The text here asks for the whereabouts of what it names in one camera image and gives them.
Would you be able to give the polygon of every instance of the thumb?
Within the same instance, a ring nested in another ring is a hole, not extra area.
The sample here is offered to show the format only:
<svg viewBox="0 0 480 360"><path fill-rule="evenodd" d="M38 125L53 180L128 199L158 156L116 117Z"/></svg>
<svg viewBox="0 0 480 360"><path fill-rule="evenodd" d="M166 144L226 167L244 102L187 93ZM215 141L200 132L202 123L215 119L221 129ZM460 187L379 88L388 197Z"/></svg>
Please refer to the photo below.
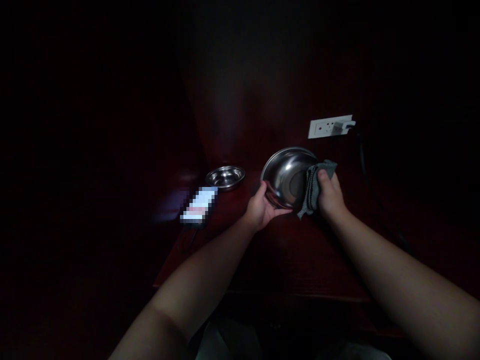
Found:
<svg viewBox="0 0 480 360"><path fill-rule="evenodd" d="M258 188L256 194L253 197L257 201L259 201L264 197L266 191L267 191L267 183L265 181L262 181L260 183L260 187Z"/></svg>
<svg viewBox="0 0 480 360"><path fill-rule="evenodd" d="M316 177L318 179L318 182L320 183L322 193L330 194L334 191L334 188L332 187L332 182L330 181L330 178L324 169L319 170L316 173Z"/></svg>

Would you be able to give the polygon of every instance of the hand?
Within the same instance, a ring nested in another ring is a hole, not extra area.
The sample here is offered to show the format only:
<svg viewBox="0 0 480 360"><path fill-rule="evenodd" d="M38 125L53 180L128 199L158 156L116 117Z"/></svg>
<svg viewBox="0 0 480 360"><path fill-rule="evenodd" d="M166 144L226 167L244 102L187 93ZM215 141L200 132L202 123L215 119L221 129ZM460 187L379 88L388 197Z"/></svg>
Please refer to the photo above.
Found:
<svg viewBox="0 0 480 360"><path fill-rule="evenodd" d="M334 173L331 180L324 169L317 172L321 192L318 196L318 206L321 214L328 221L342 217L348 212L344 203L344 196L340 188L339 178Z"/></svg>
<svg viewBox="0 0 480 360"><path fill-rule="evenodd" d="M248 201L243 218L253 226L255 232L262 230L274 217L291 213L291 209L275 209L265 197L267 183L262 181L260 188Z"/></svg>

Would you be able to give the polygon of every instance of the smartphone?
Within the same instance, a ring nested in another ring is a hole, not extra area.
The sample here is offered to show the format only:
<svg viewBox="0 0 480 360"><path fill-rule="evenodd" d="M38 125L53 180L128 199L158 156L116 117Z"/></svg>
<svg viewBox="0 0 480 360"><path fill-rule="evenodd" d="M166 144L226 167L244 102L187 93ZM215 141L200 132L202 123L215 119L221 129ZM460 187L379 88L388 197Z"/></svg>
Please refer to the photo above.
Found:
<svg viewBox="0 0 480 360"><path fill-rule="evenodd" d="M195 191L194 197L185 210L180 213L180 222L188 227L204 228L215 205L218 192L218 187L200 187Z"/></svg>

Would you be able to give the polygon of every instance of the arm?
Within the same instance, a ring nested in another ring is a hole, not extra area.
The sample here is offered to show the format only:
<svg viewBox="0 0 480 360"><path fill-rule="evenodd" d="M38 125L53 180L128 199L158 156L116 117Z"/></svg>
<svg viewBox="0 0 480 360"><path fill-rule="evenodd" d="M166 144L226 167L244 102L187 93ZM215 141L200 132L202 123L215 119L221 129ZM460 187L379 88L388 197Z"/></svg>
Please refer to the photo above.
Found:
<svg viewBox="0 0 480 360"><path fill-rule="evenodd" d="M323 216L391 319L433 359L478 359L480 302L353 216L336 174L318 180Z"/></svg>
<svg viewBox="0 0 480 360"><path fill-rule="evenodd" d="M273 209L262 181L243 215L203 246L158 289L110 359L180 358L187 343L224 296L254 234L291 210Z"/></svg>

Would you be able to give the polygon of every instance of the forearm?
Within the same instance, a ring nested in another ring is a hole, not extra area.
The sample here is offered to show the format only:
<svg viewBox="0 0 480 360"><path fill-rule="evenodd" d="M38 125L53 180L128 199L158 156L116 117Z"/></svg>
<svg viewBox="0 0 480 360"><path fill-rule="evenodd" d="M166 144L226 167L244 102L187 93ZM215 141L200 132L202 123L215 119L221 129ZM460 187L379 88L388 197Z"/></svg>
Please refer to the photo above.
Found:
<svg viewBox="0 0 480 360"><path fill-rule="evenodd" d="M224 296L255 230L240 218L186 260L150 301L190 339Z"/></svg>
<svg viewBox="0 0 480 360"><path fill-rule="evenodd" d="M428 355L478 355L480 303L385 240L348 211L331 222L382 308Z"/></svg>

